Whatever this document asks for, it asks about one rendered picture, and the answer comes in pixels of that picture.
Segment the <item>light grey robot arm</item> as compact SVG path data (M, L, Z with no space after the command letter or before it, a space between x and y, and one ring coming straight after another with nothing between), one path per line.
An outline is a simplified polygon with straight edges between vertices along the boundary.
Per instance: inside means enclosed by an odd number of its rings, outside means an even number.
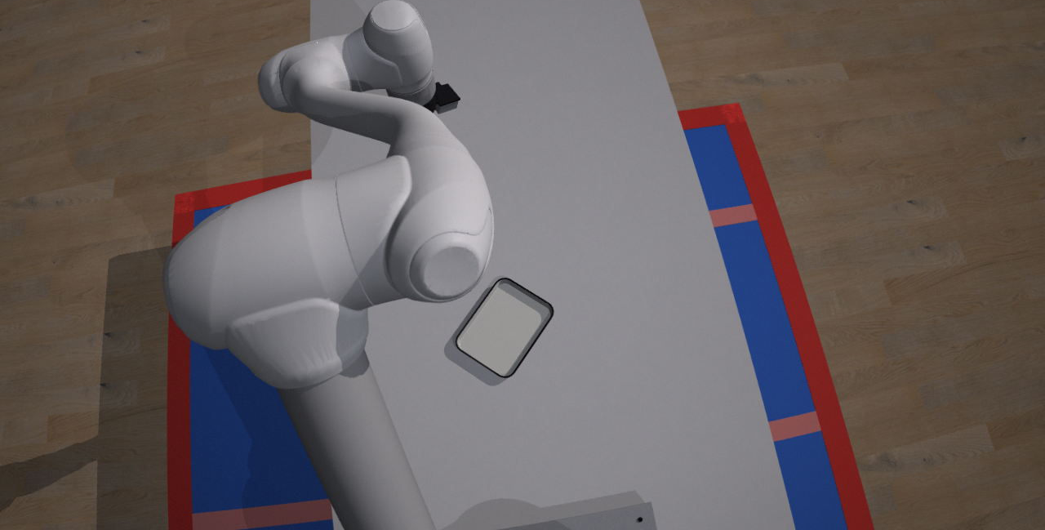
M423 107L460 100L432 64L428 30L402 0L268 59L258 88L271 109L392 141L387 158L222 207L163 266L179 329L275 386L344 530L436 530L364 349L366 307L462 298L491 257L484 174Z

